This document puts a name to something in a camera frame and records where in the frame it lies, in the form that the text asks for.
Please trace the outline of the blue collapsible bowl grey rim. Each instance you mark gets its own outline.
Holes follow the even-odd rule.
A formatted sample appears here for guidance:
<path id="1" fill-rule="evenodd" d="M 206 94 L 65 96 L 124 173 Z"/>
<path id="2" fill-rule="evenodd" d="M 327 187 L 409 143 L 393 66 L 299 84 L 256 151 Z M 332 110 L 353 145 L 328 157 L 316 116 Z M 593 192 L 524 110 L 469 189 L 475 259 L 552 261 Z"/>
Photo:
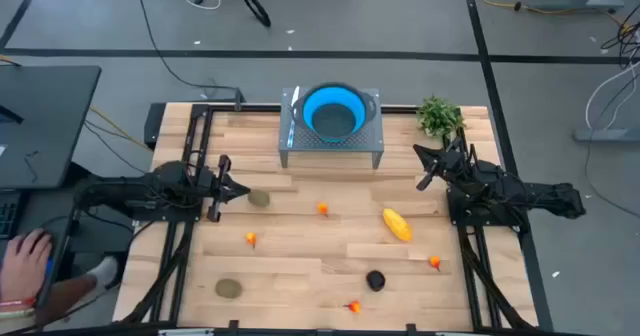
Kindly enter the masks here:
<path id="1" fill-rule="evenodd" d="M 328 82 L 309 89 L 293 103 L 293 122 L 326 142 L 341 142 L 378 114 L 375 98 L 353 86 Z"/>

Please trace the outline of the brown kiwi fruit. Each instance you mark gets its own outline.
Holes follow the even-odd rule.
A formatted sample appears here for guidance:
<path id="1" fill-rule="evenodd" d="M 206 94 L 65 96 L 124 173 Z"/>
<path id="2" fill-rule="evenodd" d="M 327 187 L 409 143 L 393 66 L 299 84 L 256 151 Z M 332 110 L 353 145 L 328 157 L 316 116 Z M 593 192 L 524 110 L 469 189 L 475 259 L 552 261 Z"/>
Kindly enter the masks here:
<path id="1" fill-rule="evenodd" d="M 216 282 L 215 293 L 225 299 L 236 299 L 242 295 L 243 287 L 237 280 L 224 278 Z"/>
<path id="2" fill-rule="evenodd" d="M 247 196 L 248 201 L 255 207 L 266 208 L 270 205 L 270 194 L 261 189 L 252 189 Z"/>

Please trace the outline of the dark grey side desk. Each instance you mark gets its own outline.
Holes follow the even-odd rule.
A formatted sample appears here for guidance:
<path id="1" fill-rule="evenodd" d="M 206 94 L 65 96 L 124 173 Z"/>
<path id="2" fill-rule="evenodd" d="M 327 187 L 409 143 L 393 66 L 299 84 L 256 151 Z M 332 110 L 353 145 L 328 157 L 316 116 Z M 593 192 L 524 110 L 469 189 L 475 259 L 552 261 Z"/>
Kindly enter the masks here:
<path id="1" fill-rule="evenodd" d="M 57 281 L 71 276 L 74 256 L 69 251 L 70 232 L 74 228 L 70 214 L 72 210 L 71 194 L 62 189 L 32 191 L 0 191 L 0 204 L 17 202 L 19 214 L 15 234 L 26 235 L 33 229 L 44 229 L 55 240 L 55 257 L 53 272 L 48 280 L 44 280 L 36 306 L 41 308 L 47 303 L 51 289 Z M 0 240 L 0 267 L 9 240 Z"/>

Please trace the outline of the yellow corn cob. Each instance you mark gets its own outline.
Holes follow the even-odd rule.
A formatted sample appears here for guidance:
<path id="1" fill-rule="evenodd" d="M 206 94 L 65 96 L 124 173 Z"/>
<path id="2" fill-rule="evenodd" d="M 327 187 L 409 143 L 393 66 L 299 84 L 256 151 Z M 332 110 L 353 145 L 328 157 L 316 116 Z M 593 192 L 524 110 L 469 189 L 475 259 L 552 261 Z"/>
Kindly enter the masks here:
<path id="1" fill-rule="evenodd" d="M 399 240 L 409 242 L 412 240 L 412 230 L 409 223 L 396 211 L 390 208 L 383 210 L 383 220 L 392 234 Z"/>

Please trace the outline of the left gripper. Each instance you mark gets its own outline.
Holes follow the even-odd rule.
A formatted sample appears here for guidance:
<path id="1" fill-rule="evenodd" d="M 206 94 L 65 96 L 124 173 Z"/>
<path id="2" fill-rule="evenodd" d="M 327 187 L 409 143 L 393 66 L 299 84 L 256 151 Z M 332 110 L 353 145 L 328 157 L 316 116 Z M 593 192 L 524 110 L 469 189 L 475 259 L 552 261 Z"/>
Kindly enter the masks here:
<path id="1" fill-rule="evenodd" d="M 203 167 L 197 177 L 198 210 L 212 222 L 219 222 L 221 218 L 221 204 L 250 193 L 250 188 L 234 181 L 228 171 L 231 160 L 227 155 L 221 155 L 218 161 L 217 173 L 208 166 Z"/>

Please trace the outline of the black desk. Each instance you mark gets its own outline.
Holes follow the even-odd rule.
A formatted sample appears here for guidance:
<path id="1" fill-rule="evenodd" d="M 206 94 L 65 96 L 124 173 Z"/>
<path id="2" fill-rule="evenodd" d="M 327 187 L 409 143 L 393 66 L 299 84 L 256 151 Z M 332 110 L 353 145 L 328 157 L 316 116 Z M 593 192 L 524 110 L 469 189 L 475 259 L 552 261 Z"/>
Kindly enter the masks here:
<path id="1" fill-rule="evenodd" d="M 0 189 L 62 184 L 98 66 L 0 66 Z"/>

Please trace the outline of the grey perforated metal stand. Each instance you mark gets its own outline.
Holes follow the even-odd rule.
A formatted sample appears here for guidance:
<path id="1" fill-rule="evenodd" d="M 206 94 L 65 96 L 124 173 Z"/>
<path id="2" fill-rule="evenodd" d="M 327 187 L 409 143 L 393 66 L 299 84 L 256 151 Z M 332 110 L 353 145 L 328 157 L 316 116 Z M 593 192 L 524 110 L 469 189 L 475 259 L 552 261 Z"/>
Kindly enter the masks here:
<path id="1" fill-rule="evenodd" d="M 300 99 L 309 89 L 300 87 Z M 375 98 L 378 114 L 361 130 L 341 142 L 326 142 L 321 140 L 312 131 L 295 124 L 294 142 L 292 148 L 287 148 L 287 135 L 291 121 L 291 98 L 293 89 L 283 91 L 281 97 L 280 130 L 278 137 L 278 151 L 281 166 L 288 166 L 288 156 L 291 152 L 363 152 L 372 157 L 372 167 L 379 167 L 384 152 L 382 110 L 379 97 L 375 93 L 370 94 Z"/>

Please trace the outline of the black keyboard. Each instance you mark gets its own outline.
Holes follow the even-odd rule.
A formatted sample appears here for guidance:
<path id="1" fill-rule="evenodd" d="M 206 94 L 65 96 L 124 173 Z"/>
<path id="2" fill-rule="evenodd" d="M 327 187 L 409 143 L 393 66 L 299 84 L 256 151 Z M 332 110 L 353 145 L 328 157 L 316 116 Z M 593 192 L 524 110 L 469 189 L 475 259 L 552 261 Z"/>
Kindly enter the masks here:
<path id="1" fill-rule="evenodd" d="M 8 240 L 15 234 L 19 204 L 5 202 L 0 204 L 0 240 Z"/>

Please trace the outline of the white blue patterned strip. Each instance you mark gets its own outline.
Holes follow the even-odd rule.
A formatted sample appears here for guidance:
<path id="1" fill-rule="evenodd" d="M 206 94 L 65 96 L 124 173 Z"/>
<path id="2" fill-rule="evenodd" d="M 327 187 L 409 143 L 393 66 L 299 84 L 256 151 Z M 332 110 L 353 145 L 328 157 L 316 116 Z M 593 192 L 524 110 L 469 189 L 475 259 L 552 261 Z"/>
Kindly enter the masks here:
<path id="1" fill-rule="evenodd" d="M 287 148 L 292 148 L 293 147 L 294 134 L 295 134 L 294 116 L 296 114 L 295 103 L 297 102 L 297 100 L 299 98 L 299 94 L 300 94 L 300 86 L 296 86 L 294 88 L 294 91 L 293 91 L 293 94 L 292 94 L 292 98 L 291 98 L 291 108 L 290 108 L 291 121 L 290 121 L 289 131 L 288 131 L 288 135 L 287 135 L 287 142 L 286 142 Z"/>

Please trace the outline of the dark round fruit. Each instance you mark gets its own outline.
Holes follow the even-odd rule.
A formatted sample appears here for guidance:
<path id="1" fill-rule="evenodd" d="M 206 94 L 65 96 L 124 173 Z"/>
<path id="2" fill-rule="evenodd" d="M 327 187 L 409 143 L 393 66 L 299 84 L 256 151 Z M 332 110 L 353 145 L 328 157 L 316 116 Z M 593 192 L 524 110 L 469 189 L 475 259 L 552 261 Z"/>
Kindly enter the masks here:
<path id="1" fill-rule="evenodd" d="M 386 278 L 382 272 L 372 270 L 366 274 L 366 282 L 372 291 L 379 292 L 384 289 Z"/>

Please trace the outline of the green potted plant white pot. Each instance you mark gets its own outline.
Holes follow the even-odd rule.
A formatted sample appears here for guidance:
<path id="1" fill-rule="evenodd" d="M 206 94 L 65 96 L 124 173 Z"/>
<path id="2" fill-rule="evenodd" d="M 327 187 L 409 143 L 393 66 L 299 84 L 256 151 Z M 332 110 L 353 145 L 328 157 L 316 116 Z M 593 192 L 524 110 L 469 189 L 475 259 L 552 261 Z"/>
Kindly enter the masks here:
<path id="1" fill-rule="evenodd" d="M 448 137 L 466 127 L 460 109 L 435 95 L 424 99 L 416 116 L 419 129 L 432 137 Z"/>

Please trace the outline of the person's leg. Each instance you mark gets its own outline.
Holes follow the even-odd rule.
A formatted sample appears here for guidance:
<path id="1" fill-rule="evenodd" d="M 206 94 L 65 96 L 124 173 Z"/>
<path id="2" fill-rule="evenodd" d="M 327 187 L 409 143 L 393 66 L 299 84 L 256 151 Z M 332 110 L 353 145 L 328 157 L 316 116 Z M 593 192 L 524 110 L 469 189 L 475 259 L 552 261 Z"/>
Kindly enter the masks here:
<path id="1" fill-rule="evenodd" d="M 62 317 L 69 309 L 96 289 L 97 277 L 85 273 L 73 279 L 56 283 L 47 303 L 36 311 L 36 322 L 44 325 Z"/>

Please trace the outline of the person's shoe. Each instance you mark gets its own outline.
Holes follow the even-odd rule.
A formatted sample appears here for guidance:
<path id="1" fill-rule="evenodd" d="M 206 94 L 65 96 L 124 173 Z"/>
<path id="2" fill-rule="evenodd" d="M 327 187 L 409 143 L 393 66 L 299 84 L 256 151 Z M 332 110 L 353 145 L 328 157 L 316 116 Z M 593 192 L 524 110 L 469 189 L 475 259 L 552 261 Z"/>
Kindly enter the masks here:
<path id="1" fill-rule="evenodd" d="M 115 256 L 106 256 L 102 261 L 90 269 L 87 275 L 94 280 L 97 288 L 109 289 L 119 274 L 119 261 Z"/>

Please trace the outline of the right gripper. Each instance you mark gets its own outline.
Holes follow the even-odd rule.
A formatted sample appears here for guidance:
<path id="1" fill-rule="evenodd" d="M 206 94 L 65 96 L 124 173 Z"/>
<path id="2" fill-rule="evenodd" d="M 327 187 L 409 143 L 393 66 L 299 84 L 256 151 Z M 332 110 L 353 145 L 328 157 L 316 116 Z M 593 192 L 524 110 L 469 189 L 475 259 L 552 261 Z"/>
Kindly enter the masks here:
<path id="1" fill-rule="evenodd" d="M 426 172 L 424 178 L 416 185 L 418 191 L 424 191 L 435 176 L 454 183 L 463 179 L 460 173 L 467 172 L 467 156 L 462 141 L 463 139 L 457 136 L 444 149 L 431 149 L 419 144 L 413 145 L 413 149 Z"/>

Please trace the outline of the person's hand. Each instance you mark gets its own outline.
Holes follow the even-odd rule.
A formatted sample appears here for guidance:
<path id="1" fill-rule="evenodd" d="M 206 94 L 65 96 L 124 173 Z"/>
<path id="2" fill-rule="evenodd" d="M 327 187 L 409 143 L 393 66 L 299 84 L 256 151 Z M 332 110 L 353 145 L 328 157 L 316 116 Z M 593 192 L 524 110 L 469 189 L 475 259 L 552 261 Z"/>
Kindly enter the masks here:
<path id="1" fill-rule="evenodd" d="M 0 305 L 33 303 L 44 283 L 51 250 L 51 235 L 44 229 L 9 241 L 0 267 Z"/>

